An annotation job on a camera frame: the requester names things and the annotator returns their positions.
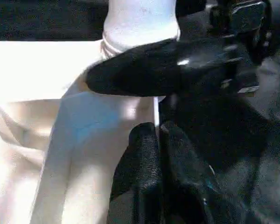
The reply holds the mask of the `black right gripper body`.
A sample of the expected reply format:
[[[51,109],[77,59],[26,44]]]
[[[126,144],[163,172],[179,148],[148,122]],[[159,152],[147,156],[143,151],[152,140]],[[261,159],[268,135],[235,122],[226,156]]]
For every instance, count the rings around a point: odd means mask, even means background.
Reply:
[[[178,46],[183,88],[205,82],[221,92],[253,95],[271,19],[269,1],[217,0],[201,12],[207,14],[206,32]]]

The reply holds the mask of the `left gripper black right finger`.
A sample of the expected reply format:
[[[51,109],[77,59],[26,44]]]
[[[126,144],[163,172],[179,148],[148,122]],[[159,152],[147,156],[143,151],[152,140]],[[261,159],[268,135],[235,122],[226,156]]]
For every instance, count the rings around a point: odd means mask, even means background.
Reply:
[[[232,224],[232,205],[208,163],[171,121],[160,127],[168,205],[185,224]]]

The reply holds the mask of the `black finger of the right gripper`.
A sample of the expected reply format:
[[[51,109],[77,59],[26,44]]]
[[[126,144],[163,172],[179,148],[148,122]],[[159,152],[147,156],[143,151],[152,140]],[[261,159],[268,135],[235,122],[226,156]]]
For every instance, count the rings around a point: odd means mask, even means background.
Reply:
[[[177,17],[201,12],[206,7],[207,0],[177,0],[175,13]]]
[[[154,97],[177,92],[182,82],[178,46],[167,39],[129,49],[91,67],[85,82],[91,91],[106,95]]]

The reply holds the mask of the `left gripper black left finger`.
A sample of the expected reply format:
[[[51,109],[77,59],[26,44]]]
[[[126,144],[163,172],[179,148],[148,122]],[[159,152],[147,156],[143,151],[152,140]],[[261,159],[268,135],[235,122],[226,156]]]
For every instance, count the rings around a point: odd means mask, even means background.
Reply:
[[[153,123],[129,134],[128,146],[115,169],[108,223],[160,224],[163,220],[161,158]]]

